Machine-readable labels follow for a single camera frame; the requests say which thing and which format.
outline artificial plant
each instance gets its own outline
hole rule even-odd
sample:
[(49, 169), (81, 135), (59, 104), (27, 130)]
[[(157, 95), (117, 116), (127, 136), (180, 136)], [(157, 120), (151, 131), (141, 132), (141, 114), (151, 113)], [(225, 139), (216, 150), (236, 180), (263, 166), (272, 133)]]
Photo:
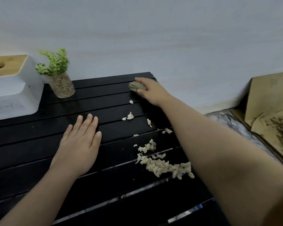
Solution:
[(56, 54), (52, 51), (46, 50), (39, 51), (39, 54), (47, 56), (49, 61), (48, 67), (46, 67), (46, 65), (43, 63), (36, 65), (36, 70), (39, 74), (54, 76), (67, 71), (70, 62), (67, 58), (67, 52), (65, 48), (59, 48)]

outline wall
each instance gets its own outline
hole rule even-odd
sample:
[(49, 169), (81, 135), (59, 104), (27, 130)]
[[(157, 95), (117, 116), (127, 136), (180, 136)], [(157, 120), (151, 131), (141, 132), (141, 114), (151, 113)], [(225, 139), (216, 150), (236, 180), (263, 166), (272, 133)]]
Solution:
[(207, 113), (283, 71), (283, 0), (0, 0), (0, 55), (57, 47), (73, 80), (150, 71)]

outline left hand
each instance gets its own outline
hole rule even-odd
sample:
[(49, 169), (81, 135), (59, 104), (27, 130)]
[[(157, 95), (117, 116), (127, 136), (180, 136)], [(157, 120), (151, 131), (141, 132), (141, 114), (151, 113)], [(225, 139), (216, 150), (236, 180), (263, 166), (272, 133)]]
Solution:
[(80, 115), (72, 127), (70, 124), (61, 139), (59, 149), (50, 165), (50, 169), (60, 169), (74, 173), (76, 177), (85, 174), (97, 157), (102, 133), (95, 133), (98, 118), (88, 114), (83, 122)]

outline hand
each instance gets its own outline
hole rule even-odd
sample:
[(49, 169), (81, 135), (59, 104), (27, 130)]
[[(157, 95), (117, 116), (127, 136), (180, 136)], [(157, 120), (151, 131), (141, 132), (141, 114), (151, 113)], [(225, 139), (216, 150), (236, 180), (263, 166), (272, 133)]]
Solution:
[(149, 79), (149, 78), (135, 78), (139, 83), (144, 84), (147, 87), (147, 90), (138, 89), (137, 93), (147, 99), (152, 105), (161, 106), (163, 101), (168, 100), (172, 97), (164, 87), (158, 82)]
[(102, 139), (102, 133), (95, 129), (98, 118), (88, 114), (83, 122), (80, 115), (72, 127), (70, 124), (61, 139), (59, 149), (51, 162), (50, 168), (74, 173), (76, 177), (85, 174), (94, 164)]

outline glass vase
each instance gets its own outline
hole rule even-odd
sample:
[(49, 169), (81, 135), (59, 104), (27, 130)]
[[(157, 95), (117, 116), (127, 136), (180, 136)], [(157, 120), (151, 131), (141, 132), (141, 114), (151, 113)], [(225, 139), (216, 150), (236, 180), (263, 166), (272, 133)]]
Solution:
[(58, 98), (68, 98), (75, 93), (75, 87), (67, 72), (53, 76), (45, 75), (45, 78)]

